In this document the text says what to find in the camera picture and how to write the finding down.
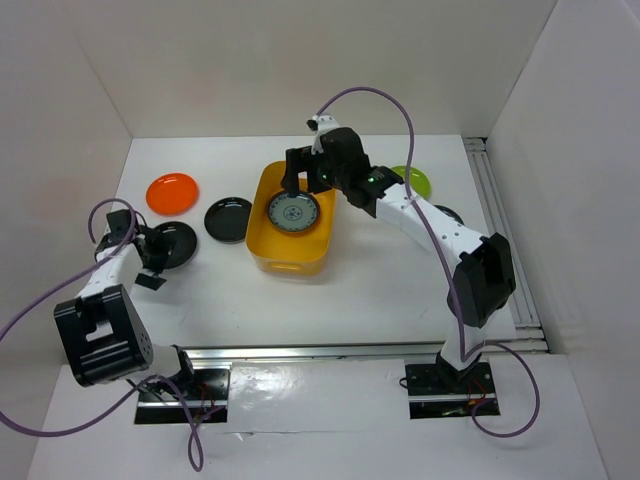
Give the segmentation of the black plate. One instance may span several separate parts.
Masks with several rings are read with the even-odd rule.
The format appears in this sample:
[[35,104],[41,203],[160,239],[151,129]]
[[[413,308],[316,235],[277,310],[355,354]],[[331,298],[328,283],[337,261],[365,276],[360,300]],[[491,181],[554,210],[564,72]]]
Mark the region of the black plate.
[[159,266],[163,270],[182,267],[192,260],[198,248],[198,238],[190,225],[169,221],[154,227],[152,231],[153,246],[159,252]]
[[215,201],[206,211],[204,228],[216,241],[239,243],[246,237],[252,204],[240,197]]

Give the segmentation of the orange plate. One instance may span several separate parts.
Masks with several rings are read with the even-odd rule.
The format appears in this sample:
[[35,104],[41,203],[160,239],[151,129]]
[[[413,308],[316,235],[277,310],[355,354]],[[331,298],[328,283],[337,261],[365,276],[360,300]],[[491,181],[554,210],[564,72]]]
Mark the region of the orange plate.
[[167,173],[153,180],[145,194],[147,206],[163,216],[187,212],[198,198],[198,184],[191,176],[181,172]]

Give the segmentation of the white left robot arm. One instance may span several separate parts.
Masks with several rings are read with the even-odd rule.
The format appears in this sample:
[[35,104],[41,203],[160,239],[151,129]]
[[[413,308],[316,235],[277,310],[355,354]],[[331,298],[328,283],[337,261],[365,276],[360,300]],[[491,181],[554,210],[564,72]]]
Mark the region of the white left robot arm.
[[98,268],[71,300],[58,304],[54,320],[75,380],[83,387],[162,375],[176,399],[196,390],[197,374],[186,351],[156,346],[134,306],[133,286],[157,291],[161,274],[194,256],[198,241],[189,225],[170,221],[154,228],[127,209],[106,216],[108,232],[95,251]]

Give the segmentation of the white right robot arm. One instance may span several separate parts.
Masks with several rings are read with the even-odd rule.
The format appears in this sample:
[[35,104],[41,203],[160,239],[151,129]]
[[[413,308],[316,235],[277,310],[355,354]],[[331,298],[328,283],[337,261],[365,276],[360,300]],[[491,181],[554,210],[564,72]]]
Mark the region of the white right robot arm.
[[490,321],[516,288],[509,241],[499,233],[486,236],[468,228],[390,168],[372,165],[353,129],[327,116],[315,116],[307,125],[314,141],[286,151],[282,188],[290,196],[299,194],[298,176],[305,173],[309,193],[337,190],[352,206],[438,256],[455,325],[436,356],[436,379],[444,390],[460,391],[479,361]]

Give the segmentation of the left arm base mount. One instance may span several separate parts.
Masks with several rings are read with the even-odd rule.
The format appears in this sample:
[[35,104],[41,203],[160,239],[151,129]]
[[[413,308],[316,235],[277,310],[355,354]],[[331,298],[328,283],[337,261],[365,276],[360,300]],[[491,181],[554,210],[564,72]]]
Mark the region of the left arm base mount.
[[[196,367],[192,382],[182,387],[182,395],[192,419],[197,423],[226,423],[231,380],[229,363]],[[144,387],[138,394],[136,425],[186,424],[182,403],[168,387]]]

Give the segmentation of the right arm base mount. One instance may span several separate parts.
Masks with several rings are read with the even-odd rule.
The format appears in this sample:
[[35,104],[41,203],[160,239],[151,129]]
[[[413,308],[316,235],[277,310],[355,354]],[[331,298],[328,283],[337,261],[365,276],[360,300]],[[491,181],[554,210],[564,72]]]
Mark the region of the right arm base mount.
[[412,420],[470,417],[474,408],[478,416],[500,414],[493,371],[485,360],[456,378],[434,355],[405,357],[398,385],[407,394]]

